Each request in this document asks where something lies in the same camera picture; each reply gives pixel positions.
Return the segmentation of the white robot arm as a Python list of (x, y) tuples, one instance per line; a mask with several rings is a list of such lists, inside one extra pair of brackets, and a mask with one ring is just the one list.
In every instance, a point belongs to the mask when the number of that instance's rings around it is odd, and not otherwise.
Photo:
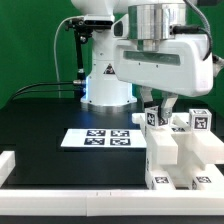
[(93, 40), (92, 71), (83, 101), (95, 107), (135, 101), (132, 86), (164, 92), (159, 115), (169, 118), (178, 96), (210, 92), (224, 59), (212, 53), (209, 25), (186, 23), (186, 9), (219, 0), (71, 0), (79, 40)]

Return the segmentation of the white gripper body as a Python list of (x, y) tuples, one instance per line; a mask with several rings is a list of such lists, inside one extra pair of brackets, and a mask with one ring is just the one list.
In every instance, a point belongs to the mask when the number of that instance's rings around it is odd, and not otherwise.
[(212, 56), (204, 60), (208, 38), (204, 34), (176, 35), (161, 41), (157, 52), (137, 49), (137, 42), (118, 39), (114, 70), (120, 81), (196, 97), (213, 87)]

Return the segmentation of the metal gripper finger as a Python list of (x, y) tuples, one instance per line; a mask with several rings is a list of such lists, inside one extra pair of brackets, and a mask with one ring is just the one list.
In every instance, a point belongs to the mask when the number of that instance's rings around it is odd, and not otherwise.
[(168, 119), (172, 116), (172, 109), (178, 99), (178, 95), (175, 93), (164, 92), (163, 101), (160, 106), (160, 116), (163, 119)]
[(150, 87), (141, 86), (140, 96), (141, 96), (142, 106), (144, 108), (148, 108), (153, 105), (152, 89)]

